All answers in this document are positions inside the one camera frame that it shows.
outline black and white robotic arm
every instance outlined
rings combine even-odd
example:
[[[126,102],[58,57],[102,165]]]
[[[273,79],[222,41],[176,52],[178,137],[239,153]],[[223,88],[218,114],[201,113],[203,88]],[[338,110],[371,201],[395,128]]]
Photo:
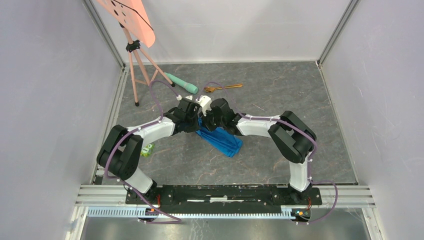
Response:
[[[127,128],[120,125],[114,126],[97,156],[97,162],[105,167],[111,151],[118,141],[129,131],[139,129],[122,142],[121,148],[112,157],[108,170],[131,184],[142,194],[146,194],[151,188],[156,187],[156,183],[138,168],[142,148],[161,138],[180,132],[191,133],[199,130],[201,127],[199,118],[202,120],[202,126],[209,131],[223,128],[232,135],[257,135],[271,138],[281,154],[289,161],[289,188],[301,196],[311,187],[308,180],[307,159],[314,148],[313,143],[302,134],[292,131],[290,127],[270,120],[280,119],[290,123],[316,140],[315,133],[293,112],[285,111],[282,115],[271,117],[256,117],[246,114],[244,117],[234,113],[224,98],[212,101],[205,95],[199,99],[193,99],[192,96],[180,98],[177,107],[164,113],[163,118],[159,117],[151,122],[157,122],[156,124],[143,128],[142,126],[145,126],[146,123]]]

